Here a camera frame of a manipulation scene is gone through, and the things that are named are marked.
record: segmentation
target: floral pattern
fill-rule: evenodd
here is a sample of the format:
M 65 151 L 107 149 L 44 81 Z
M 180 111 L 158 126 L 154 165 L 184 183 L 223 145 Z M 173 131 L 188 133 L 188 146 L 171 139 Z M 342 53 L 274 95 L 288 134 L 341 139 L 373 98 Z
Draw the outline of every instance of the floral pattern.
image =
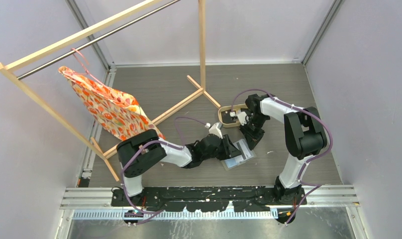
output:
M 134 96 L 94 82 L 66 66 L 60 67 L 59 72 L 93 117 L 117 138 L 126 140 L 149 129 L 155 129 L 164 138 Z

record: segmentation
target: gray wooden floor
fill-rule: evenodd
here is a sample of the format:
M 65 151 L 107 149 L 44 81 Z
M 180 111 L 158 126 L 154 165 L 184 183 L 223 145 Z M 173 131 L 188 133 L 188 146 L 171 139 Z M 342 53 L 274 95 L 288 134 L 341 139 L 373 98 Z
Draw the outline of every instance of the gray wooden floor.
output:
M 199 67 L 140 67 L 118 68 L 113 87 L 130 93 L 139 101 L 148 117 L 155 117 L 193 93 L 195 87 L 186 79 L 191 75 L 199 82 Z M 231 105 L 241 91 L 259 88 L 269 91 L 280 99 L 296 106 L 315 106 L 309 83 L 301 64 L 275 65 L 228 65 L 207 66 L 207 91 L 222 105 Z M 236 101 L 245 102 L 249 93 Z M 177 116 L 191 116 L 213 124 L 218 121 L 217 108 L 200 96 L 172 117 L 158 125 L 167 140 L 181 144 L 173 125 Z M 207 135 L 207 130 L 197 122 L 181 121 L 180 127 L 186 142 L 192 143 Z M 193 169 L 176 165 L 157 164 L 143 175 L 144 186 L 227 186 L 227 185 L 273 185 L 285 165 L 288 152 L 285 146 L 284 128 L 277 120 L 269 120 L 263 128 L 266 133 L 255 148 L 256 158 L 226 171 L 216 159 L 210 159 Z M 224 129 L 232 141 L 243 136 L 237 128 Z M 99 144 L 108 150 L 119 140 L 103 131 Z M 110 159 L 114 169 L 120 172 L 117 155 Z M 314 161 L 307 169 L 304 181 L 322 184 L 340 184 L 340 177 L 331 155 Z M 106 165 L 98 157 L 94 162 L 90 187 L 117 186 Z

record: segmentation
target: orange floral fabric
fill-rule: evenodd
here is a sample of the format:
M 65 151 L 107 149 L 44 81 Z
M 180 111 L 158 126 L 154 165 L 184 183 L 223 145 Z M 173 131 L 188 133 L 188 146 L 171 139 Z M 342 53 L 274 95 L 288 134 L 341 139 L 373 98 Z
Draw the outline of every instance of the orange floral fabric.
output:
M 66 66 L 60 67 L 59 72 L 68 79 L 93 117 L 117 138 L 125 140 L 152 128 L 164 138 L 134 96 L 103 86 Z

